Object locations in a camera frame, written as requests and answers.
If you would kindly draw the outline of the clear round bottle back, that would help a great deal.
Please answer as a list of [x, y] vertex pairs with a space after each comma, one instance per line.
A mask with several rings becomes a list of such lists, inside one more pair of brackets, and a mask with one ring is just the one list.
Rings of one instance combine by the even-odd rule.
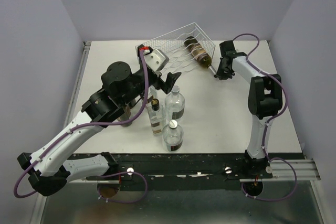
[[179, 120], [184, 115], [185, 98], [180, 93], [180, 87], [174, 86], [165, 98], [165, 115], [170, 120]]

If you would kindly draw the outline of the small bottle brown label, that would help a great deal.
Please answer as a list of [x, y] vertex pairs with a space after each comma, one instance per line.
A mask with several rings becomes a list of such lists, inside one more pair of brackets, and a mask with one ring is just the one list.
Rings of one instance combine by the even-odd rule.
[[157, 90], [155, 89], [154, 86], [150, 86], [149, 89], [148, 89], [148, 98], [147, 98], [147, 101], [146, 101], [146, 106], [145, 108], [148, 109], [151, 107], [151, 101], [153, 99], [157, 99], [158, 98], [158, 95], [157, 95]]

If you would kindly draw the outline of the clear bottle black cap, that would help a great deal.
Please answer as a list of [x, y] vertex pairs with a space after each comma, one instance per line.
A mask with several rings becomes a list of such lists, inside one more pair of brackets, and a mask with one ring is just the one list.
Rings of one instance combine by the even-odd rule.
[[165, 112], [163, 105], [160, 104], [158, 99], [152, 99], [151, 105], [148, 108], [148, 114], [152, 133], [154, 135], [160, 135], [165, 126]]

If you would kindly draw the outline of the green wine bottle brown label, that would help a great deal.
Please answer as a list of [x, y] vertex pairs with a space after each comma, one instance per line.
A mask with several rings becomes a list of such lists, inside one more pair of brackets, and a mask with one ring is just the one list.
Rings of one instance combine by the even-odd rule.
[[202, 68], [209, 69], [213, 75], [216, 75], [216, 71], [212, 66], [212, 57], [207, 53], [207, 51], [202, 47], [195, 37], [187, 37], [184, 40], [184, 46]]

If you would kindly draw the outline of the clear bottle silver cap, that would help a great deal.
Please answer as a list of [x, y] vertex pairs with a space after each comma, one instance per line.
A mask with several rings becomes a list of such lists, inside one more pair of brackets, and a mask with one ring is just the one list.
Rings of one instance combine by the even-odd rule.
[[162, 130], [163, 146], [168, 152], [178, 151], [184, 138], [184, 131], [176, 120], [170, 120]]

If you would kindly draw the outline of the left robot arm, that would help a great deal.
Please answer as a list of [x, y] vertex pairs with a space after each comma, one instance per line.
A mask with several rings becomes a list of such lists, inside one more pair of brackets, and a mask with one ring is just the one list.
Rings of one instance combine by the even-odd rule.
[[139, 46], [140, 68], [132, 72], [123, 61], [112, 63], [101, 76], [102, 87], [92, 94], [70, 123], [50, 142], [33, 153], [21, 153], [17, 160], [23, 173], [14, 186], [16, 198], [35, 193], [50, 196], [68, 182], [99, 176], [112, 179], [117, 164], [107, 153], [70, 160], [70, 156], [87, 140], [109, 126], [131, 124], [145, 110], [149, 88], [168, 94], [180, 72], [161, 78], [168, 56], [159, 49]]

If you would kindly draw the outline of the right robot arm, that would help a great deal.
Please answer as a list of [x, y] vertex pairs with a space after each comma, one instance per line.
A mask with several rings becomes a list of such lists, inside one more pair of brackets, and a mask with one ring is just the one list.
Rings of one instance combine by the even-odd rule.
[[215, 77], [227, 80], [239, 74], [249, 84], [247, 105], [253, 124], [241, 171], [252, 178], [268, 163], [267, 145], [272, 121], [283, 107], [281, 77], [252, 64], [244, 52], [237, 52], [232, 40], [220, 43], [219, 48], [221, 57]]

